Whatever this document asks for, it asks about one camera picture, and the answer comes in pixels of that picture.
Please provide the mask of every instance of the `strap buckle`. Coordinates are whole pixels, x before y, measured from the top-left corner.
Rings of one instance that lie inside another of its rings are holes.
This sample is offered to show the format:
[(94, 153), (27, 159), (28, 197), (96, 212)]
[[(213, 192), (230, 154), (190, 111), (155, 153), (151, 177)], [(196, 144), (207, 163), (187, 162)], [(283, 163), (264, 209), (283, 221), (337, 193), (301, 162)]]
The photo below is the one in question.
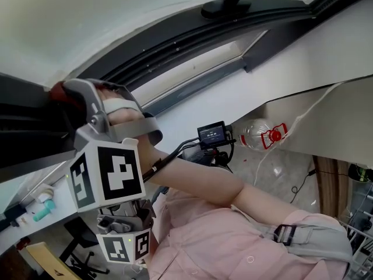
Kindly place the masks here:
[[(287, 240), (284, 242), (285, 235), (287, 233), (287, 228), (290, 227), (290, 234), (287, 237)], [(294, 233), (297, 228), (297, 225), (286, 225), (281, 224), (276, 230), (273, 232), (273, 241), (276, 243), (283, 243), (285, 246), (290, 246), (291, 242), (293, 241)]]

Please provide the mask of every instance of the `pink shirt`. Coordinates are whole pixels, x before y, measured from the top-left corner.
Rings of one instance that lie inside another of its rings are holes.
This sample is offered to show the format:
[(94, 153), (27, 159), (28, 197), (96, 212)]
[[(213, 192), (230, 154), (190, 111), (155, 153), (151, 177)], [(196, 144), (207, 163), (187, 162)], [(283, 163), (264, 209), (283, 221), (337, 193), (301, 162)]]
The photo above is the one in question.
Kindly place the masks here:
[[(240, 213), (170, 189), (154, 205), (153, 232), (160, 245), (148, 266), (150, 279), (340, 280), (346, 263), (301, 258), (260, 233)], [(284, 224), (322, 219), (295, 211)]]

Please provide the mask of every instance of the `black window handle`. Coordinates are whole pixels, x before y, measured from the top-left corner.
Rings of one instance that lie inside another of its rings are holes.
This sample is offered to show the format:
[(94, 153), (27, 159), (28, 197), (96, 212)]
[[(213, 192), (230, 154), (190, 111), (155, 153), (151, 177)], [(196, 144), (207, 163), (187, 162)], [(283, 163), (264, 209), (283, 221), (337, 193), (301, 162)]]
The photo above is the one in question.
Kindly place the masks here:
[(245, 13), (250, 5), (249, 0), (215, 0), (203, 5), (201, 15), (207, 19), (216, 19), (236, 13)]

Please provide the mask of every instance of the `white marker cube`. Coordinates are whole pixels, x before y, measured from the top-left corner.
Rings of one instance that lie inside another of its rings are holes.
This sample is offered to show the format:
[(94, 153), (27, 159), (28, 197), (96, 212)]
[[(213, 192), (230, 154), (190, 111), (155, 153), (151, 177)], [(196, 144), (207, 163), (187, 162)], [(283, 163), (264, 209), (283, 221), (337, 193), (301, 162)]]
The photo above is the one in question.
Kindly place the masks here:
[(77, 153), (66, 174), (78, 212), (142, 198), (146, 195), (138, 140), (90, 141)]
[(149, 254), (150, 228), (123, 234), (97, 234), (97, 240), (108, 262), (134, 264)]

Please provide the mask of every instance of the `small bottle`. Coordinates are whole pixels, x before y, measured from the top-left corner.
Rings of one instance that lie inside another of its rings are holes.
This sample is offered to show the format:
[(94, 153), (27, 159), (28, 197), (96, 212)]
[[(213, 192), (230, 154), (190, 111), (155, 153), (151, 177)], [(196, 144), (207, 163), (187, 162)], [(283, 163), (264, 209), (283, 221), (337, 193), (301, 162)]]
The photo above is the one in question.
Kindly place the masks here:
[(256, 151), (266, 151), (287, 133), (285, 124), (275, 126), (271, 121), (259, 118), (244, 122), (236, 134), (236, 144)]

